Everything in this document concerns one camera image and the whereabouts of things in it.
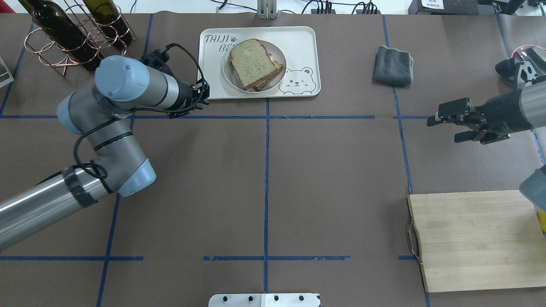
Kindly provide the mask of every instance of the bear drawing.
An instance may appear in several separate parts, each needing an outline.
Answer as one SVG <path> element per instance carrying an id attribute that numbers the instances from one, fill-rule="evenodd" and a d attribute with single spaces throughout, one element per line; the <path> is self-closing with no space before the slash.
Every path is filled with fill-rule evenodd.
<path id="1" fill-rule="evenodd" d="M 313 94 L 317 84 L 313 80 L 313 70 L 304 67 L 301 70 L 286 69 L 286 73 L 278 88 L 284 95 Z"/>

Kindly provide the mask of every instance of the wine bottle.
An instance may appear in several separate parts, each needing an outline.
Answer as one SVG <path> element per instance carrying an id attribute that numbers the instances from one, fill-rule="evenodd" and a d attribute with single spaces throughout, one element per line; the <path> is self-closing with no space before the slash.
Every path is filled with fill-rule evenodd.
<path id="1" fill-rule="evenodd" d="M 108 38 L 114 38 L 118 35 L 119 39 L 125 43 L 125 46 L 133 41 L 129 27 L 125 20 L 120 17 L 120 12 L 117 11 L 117 7 L 112 0 L 84 0 L 84 3 L 99 24 L 113 27 L 102 27 L 102 31 Z M 116 41 L 114 46 L 122 48 L 123 44 Z"/>
<path id="2" fill-rule="evenodd" d="M 86 35 L 55 2 L 50 0 L 19 0 L 36 25 L 54 40 L 75 61 L 89 70 L 97 69 L 104 56 L 91 47 Z"/>

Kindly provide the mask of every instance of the plate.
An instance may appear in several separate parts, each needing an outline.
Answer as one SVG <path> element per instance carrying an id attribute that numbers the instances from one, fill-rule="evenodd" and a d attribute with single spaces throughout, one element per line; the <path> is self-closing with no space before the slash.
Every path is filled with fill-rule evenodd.
<path id="1" fill-rule="evenodd" d="M 261 91 L 255 91 L 253 88 L 249 88 L 247 91 L 242 89 L 241 82 L 239 81 L 239 76 L 237 76 L 237 73 L 233 70 L 231 62 L 229 60 L 229 52 L 226 52 L 226 55 L 224 56 L 223 65 L 222 65 L 222 73 L 224 75 L 224 78 L 228 80 L 228 82 L 236 89 L 242 92 L 246 93 L 263 93 L 267 92 L 269 90 L 272 90 L 275 88 L 279 83 L 281 83 L 282 78 L 284 78 L 284 74 L 286 73 L 286 58 L 284 57 L 284 53 L 279 49 L 276 45 L 266 42 L 264 40 L 259 40 L 265 48 L 268 50 L 268 52 L 271 54 L 271 57 L 273 60 L 279 62 L 282 64 L 283 69 L 280 72 L 280 74 L 276 75 L 271 81 L 267 84 L 266 87 L 263 88 Z"/>

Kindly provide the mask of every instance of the table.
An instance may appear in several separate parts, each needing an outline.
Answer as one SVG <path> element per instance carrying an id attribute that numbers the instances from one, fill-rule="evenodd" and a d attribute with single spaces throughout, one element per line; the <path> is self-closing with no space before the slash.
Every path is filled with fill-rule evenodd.
<path id="1" fill-rule="evenodd" d="M 406 243 L 408 193 L 517 189 L 544 161 L 546 131 L 487 146 L 429 128 L 440 103 L 480 105 L 510 88 L 495 63 L 546 44 L 546 20 L 516 16 L 132 14 L 134 57 L 177 42 L 195 55 L 215 27 L 310 26 L 322 90 L 309 98 L 212 101 L 176 120 L 137 115 L 158 175 L 0 255 L 0 305 L 206 306 L 214 293 L 314 292 L 323 306 L 540 306 L 543 288 L 431 293 Z M 22 50 L 26 15 L 0 15 L 15 73 L 0 88 L 0 199 L 73 164 L 77 139 L 57 104 L 92 76 L 67 78 Z M 409 51 L 414 82 L 372 82 L 380 45 Z M 170 52 L 173 72 L 196 69 Z M 82 160 L 93 157 L 88 144 Z"/>

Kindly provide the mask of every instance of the wooden board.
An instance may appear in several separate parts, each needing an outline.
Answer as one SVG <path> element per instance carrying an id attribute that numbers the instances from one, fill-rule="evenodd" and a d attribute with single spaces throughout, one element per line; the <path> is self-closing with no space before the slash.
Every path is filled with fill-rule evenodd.
<path id="1" fill-rule="evenodd" d="M 546 239 L 519 191 L 408 196 L 427 292 L 546 286 Z"/>

